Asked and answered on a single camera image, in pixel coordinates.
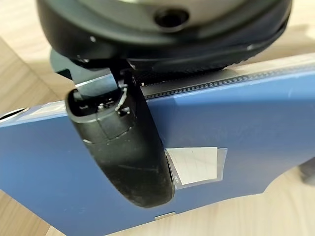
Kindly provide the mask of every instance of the wooden floor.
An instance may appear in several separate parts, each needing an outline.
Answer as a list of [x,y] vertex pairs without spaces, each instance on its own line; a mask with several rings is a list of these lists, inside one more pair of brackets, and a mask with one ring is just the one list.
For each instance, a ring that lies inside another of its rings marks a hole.
[[[286,33],[250,59],[315,52],[315,1],[295,0]],[[0,0],[0,113],[64,98],[73,85],[53,73],[49,45],[38,22],[35,0]],[[277,178],[255,196],[230,199],[113,236],[313,236],[315,187],[298,170]],[[0,190],[0,236],[63,236]]]

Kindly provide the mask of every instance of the wooden surface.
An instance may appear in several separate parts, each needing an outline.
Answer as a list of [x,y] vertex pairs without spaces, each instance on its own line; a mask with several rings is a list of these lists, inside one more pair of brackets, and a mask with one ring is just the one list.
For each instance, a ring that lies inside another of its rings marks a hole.
[[[315,1],[295,0],[285,34],[244,63],[315,52]],[[35,0],[0,0],[0,113],[64,98],[73,85],[53,73]],[[315,188],[298,170],[255,196],[230,199],[112,236],[313,236]],[[0,191],[0,236],[63,236]]]

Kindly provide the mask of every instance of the round hole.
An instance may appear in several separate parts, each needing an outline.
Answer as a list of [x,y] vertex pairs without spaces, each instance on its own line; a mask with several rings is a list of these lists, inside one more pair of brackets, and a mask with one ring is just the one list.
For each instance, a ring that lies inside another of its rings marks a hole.
[[26,112],[29,108],[20,108],[11,112],[8,112],[0,117],[0,123],[5,122],[11,118],[17,117],[19,114]]
[[182,28],[188,19],[188,12],[181,9],[162,10],[155,15],[155,23],[165,29]]

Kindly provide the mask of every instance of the white label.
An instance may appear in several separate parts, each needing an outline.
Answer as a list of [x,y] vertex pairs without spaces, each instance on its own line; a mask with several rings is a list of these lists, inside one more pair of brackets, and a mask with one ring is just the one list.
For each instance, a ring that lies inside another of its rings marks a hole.
[[182,185],[217,178],[217,147],[169,148],[167,152]]

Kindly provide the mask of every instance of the white paper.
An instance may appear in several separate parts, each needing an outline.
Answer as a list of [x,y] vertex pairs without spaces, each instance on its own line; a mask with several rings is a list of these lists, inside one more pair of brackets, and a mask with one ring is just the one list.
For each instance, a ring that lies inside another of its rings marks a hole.
[[46,117],[46,116],[55,115],[55,114],[64,113],[64,112],[65,112],[65,104],[63,101],[53,102],[53,103],[48,103],[42,106],[40,109],[36,110],[35,112],[31,114],[27,114],[21,117],[19,120]]
[[182,185],[217,178],[217,147],[167,149]]

